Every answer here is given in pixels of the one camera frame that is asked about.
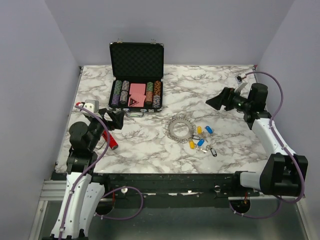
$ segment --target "white marble tabletop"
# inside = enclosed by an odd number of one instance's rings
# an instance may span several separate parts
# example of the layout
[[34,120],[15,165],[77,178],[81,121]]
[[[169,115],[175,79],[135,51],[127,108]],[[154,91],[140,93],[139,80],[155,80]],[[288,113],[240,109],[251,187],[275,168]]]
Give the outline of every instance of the white marble tabletop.
[[[236,110],[217,111],[205,103],[224,87],[236,87],[234,76],[251,72],[252,66],[177,66],[165,65],[163,78],[163,110],[142,118],[124,117],[122,130],[111,132],[119,147],[109,149],[95,166],[96,173],[233,173],[261,171],[267,155],[254,133]],[[100,108],[108,105],[112,81],[111,66],[85,66],[75,103],[86,99],[99,100]],[[247,96],[249,84],[242,91]],[[196,126],[210,126],[215,135],[208,138],[217,152],[203,153],[177,143],[165,135],[165,123],[173,115],[185,114]],[[77,109],[72,110],[68,126],[87,119]],[[64,173],[69,154],[69,133],[58,156],[56,171]]]

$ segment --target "wall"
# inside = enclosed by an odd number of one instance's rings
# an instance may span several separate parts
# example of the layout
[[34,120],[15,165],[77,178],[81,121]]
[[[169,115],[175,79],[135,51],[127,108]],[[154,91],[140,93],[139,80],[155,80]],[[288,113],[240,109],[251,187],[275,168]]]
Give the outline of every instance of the wall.
[[[309,161],[306,200],[315,226],[320,226],[320,1],[296,0],[263,54],[258,70],[273,74],[281,83],[283,107],[275,118],[287,143]],[[280,102],[276,84],[269,86],[267,106],[271,113]]]
[[79,68],[43,0],[2,1],[0,32],[0,233],[27,240]]
[[46,0],[80,65],[109,43],[164,43],[166,64],[257,64],[294,0]]

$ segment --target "red tube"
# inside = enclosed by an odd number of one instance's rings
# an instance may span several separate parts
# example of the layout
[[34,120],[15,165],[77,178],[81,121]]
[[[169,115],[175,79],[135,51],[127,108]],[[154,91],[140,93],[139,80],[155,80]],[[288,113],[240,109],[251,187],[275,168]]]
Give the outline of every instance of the red tube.
[[[107,142],[108,141],[108,138],[107,138],[107,133],[106,131],[103,132],[102,134],[102,137],[104,138],[104,140]],[[118,148],[118,143],[116,142],[116,140],[112,137],[112,135],[110,134],[110,144],[109,144],[109,147],[112,149],[112,150],[115,150]]]

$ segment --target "poker chip case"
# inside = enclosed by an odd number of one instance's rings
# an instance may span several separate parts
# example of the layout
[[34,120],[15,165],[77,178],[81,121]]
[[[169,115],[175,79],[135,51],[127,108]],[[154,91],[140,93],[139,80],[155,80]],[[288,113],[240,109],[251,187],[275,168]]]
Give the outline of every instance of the poker chip case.
[[[128,117],[142,117],[147,112],[161,112],[164,89],[162,82],[164,76],[164,45],[155,42],[122,42],[118,40],[117,42],[111,42],[109,47],[115,78],[112,83],[109,108],[113,111],[124,110]],[[145,100],[143,107],[129,106],[128,82],[129,86],[131,84],[145,84],[144,95],[149,100]],[[148,92],[152,85],[154,86],[153,94]],[[153,95],[153,104],[150,104],[150,94]]]

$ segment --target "gray floor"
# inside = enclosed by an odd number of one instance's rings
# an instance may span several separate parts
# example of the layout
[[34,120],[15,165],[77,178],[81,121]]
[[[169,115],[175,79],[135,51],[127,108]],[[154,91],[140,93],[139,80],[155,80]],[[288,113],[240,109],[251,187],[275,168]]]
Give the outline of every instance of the gray floor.
[[[61,202],[48,204],[41,235],[48,237],[57,220]],[[248,214],[262,216],[274,211],[276,200],[251,201]],[[135,209],[115,209],[113,217],[132,215]],[[127,221],[94,217],[89,240],[307,240],[298,208],[283,204],[269,219],[247,219],[227,208],[144,208]]]

